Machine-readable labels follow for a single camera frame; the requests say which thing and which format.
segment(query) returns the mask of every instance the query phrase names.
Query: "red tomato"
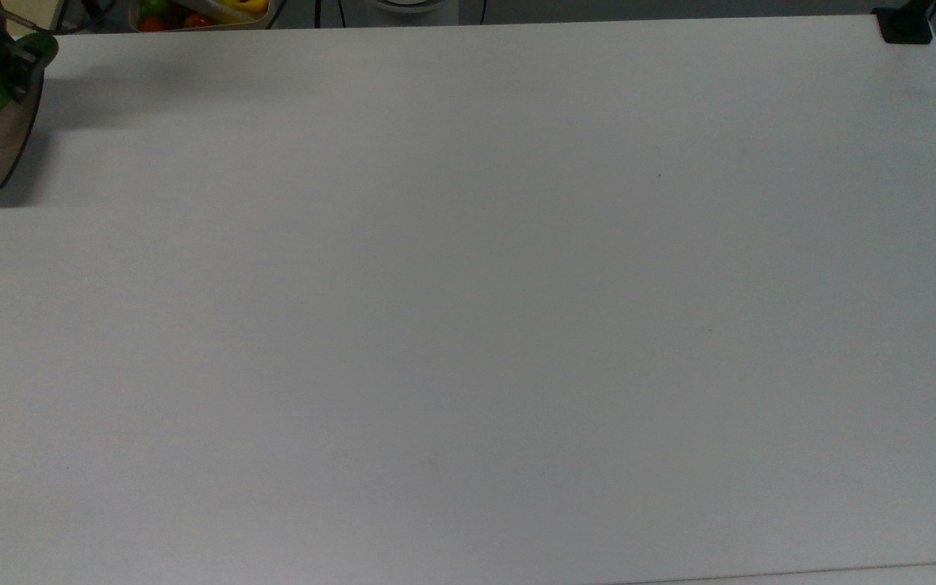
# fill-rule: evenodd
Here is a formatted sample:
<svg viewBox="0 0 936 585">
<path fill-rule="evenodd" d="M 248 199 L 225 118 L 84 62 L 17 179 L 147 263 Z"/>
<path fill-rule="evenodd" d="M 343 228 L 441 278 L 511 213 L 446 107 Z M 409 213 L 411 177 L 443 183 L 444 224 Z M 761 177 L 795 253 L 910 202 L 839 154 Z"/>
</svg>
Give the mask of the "red tomato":
<svg viewBox="0 0 936 585">
<path fill-rule="evenodd" d="M 146 16 L 140 23 L 140 33 L 160 33 L 162 30 L 168 30 L 168 28 L 164 26 L 161 16 Z"/>
<path fill-rule="evenodd" d="M 183 21 L 183 28 L 201 28 L 201 26 L 215 26 L 215 21 L 208 18 L 208 16 L 199 15 L 197 12 L 186 16 Z"/>
</svg>

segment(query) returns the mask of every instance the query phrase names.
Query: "white table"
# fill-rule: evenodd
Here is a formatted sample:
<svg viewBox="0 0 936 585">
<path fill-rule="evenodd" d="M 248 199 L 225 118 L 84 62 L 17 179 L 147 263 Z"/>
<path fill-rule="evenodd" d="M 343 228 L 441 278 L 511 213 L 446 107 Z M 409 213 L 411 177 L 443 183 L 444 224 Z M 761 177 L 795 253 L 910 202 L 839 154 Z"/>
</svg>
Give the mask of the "white table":
<svg viewBox="0 0 936 585">
<path fill-rule="evenodd" d="M 0 208 L 0 583 L 936 563 L 936 44 L 62 46 Z"/>
</svg>

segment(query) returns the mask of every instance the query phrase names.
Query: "yellow pepper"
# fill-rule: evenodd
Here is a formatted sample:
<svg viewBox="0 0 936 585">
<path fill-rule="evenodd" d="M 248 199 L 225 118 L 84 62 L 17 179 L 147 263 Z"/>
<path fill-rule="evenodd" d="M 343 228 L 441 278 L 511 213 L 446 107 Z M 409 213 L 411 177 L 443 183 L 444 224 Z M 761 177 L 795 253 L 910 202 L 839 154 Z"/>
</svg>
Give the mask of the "yellow pepper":
<svg viewBox="0 0 936 585">
<path fill-rule="evenodd" d="M 253 14 L 260 14 L 260 12 L 267 11 L 267 8 L 270 7 L 270 0 L 231 0 L 231 7 L 237 8 L 237 10 L 245 12 L 253 12 Z"/>
</svg>

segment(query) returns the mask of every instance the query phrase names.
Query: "fruit basket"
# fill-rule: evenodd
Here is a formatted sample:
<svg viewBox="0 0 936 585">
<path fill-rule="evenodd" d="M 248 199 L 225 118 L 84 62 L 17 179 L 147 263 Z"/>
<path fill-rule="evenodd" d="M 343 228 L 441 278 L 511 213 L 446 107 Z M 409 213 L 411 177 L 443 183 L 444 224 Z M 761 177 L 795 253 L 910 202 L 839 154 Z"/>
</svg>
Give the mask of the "fruit basket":
<svg viewBox="0 0 936 585">
<path fill-rule="evenodd" d="M 133 0 L 129 26 L 141 33 L 268 28 L 283 0 Z"/>
</svg>

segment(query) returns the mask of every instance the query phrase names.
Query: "black cable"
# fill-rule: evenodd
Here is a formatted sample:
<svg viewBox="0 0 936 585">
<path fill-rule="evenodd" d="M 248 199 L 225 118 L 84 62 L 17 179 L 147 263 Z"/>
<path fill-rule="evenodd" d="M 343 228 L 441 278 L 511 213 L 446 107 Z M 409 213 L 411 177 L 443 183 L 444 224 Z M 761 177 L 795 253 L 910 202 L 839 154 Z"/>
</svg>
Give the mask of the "black cable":
<svg viewBox="0 0 936 585">
<path fill-rule="evenodd" d="M 7 11 L 2 7 L 0 7 L 0 16 L 2 16 L 4 19 L 11 20 L 12 22 L 15 22 L 25 28 L 30 28 L 31 30 L 36 31 L 36 33 L 52 34 L 52 36 L 59 37 L 62 36 L 62 34 L 81 33 L 82 30 L 85 30 L 90 26 L 96 26 L 100 24 L 103 22 L 103 19 L 107 18 L 107 12 L 114 10 L 116 5 L 118 5 L 118 0 L 110 0 L 110 2 L 108 2 L 107 5 L 103 8 L 103 11 L 101 11 L 99 15 L 94 16 L 94 18 L 88 19 L 88 21 L 83 22 L 78 26 L 73 26 L 71 28 L 57 28 L 56 30 L 41 28 L 41 26 L 38 26 L 37 24 L 29 21 L 29 19 L 25 19 L 23 16 L 12 14 L 12 12 Z"/>
</svg>

